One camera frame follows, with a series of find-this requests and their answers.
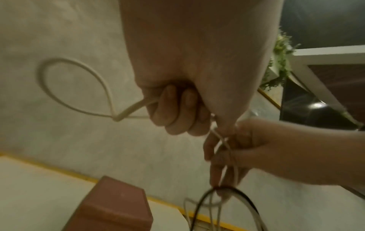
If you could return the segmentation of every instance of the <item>brown panel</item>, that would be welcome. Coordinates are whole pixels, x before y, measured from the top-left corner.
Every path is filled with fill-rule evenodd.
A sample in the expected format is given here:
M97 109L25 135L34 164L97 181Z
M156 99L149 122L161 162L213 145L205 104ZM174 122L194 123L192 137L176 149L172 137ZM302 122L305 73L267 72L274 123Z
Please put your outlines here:
M356 120L365 123L365 64L308 67Z

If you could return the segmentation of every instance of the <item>white frame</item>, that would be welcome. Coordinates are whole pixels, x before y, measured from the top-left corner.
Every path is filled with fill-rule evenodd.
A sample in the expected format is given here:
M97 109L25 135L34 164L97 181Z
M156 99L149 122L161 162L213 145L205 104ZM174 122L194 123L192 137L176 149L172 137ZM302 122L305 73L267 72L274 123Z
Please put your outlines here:
M289 58L292 72L319 100L339 112L346 109L308 65L365 64L365 45L298 49Z

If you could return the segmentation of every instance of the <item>pink object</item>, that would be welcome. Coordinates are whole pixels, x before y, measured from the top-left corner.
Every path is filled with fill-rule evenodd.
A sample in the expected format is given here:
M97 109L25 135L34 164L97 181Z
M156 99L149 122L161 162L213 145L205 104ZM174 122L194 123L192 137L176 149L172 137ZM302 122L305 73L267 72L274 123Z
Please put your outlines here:
M104 176L63 231L149 231L153 217L143 189Z

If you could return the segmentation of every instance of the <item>yellow stripe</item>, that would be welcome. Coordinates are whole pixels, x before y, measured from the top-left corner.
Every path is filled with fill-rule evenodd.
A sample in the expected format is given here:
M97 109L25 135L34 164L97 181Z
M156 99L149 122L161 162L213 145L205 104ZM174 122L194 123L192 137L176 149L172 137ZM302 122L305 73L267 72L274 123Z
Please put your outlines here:
M43 169L51 170L51 171L58 172L58 173L61 173L61 174L64 174L64 175L67 175L67 176L70 176L70 177L86 180L86 181L89 181L89 182L92 182L92 183L97 183L98 182L98 179L96 179L96 178L87 177L87 176L84 176L84 175L79 174L79 173L67 171L67 170L60 169L60 168L53 167L53 166L48 166L46 164L42 164L42 163L39 163L39 162L36 162L36 161L33 161L33 160L29 160L29 159L26 159L26 158L23 158L23 157L18 157L18 156L4 154L4 153L0 153L0 156L5 156L7 158L14 159L14 160L26 163L26 164L35 165L35 166L43 168ZM147 199L150 200L150 201L159 203L159 204L163 204L163 205L178 209L181 212L181 214L185 215L184 209L179 207L179 206L167 203L167 202L159 200L159 199L151 198L151 197L147 197ZM193 217L193 216L194 216L194 212L189 211L189 217ZM203 214L198 214L197 219L200 220L200 221L210 223L210 218L206 215L203 215ZM225 229L232 230L232 231L247 231L246 229L239 228L239 227L236 227L234 225L230 225L230 224L224 223L224 222L221 222L221 227L225 228Z
M257 89L257 91L262 94L262 96L265 97L268 101L270 101L270 103L272 103L277 109L281 109L281 106L276 103L270 96L268 96L265 91L263 91L261 88Z

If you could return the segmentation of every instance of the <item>fingernail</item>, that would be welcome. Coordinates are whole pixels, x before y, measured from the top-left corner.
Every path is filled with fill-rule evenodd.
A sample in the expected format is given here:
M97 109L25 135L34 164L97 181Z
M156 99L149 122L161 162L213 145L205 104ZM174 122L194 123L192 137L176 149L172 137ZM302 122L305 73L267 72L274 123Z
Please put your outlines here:
M169 99L175 99L176 98L176 87L174 85L167 86L167 96Z
M201 107L199 109L199 121L200 122L205 122L208 118L210 117L210 112L208 111L208 109L206 109L205 107Z
M198 102L198 96L197 94L193 92L189 92L185 99L185 104L188 108L195 107Z

